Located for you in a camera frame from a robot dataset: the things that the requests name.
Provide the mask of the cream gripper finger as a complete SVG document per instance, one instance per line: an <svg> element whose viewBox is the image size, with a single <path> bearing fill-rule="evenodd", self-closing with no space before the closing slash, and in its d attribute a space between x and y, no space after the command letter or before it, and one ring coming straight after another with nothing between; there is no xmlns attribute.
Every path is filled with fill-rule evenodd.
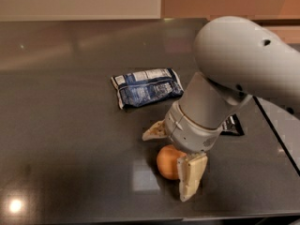
<svg viewBox="0 0 300 225"><path fill-rule="evenodd" d="M149 129L147 129L142 135L144 141L156 140L156 139L165 139L167 138L167 132L165 128L165 121L157 121Z"/></svg>
<svg viewBox="0 0 300 225"><path fill-rule="evenodd" d="M177 159L179 193L182 202L188 201L198 190L208 157L205 152L188 154Z"/></svg>

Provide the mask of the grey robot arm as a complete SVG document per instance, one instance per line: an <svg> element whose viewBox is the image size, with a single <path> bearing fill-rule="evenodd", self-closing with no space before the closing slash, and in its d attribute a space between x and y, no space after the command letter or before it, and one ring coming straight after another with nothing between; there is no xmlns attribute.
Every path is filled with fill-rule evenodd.
<svg viewBox="0 0 300 225"><path fill-rule="evenodd" d="M142 135L168 137L187 153L176 160L183 202L197 192L223 122L252 97L300 118L300 52L276 34L244 18L220 17L200 30L193 52L199 71L165 118Z"/></svg>

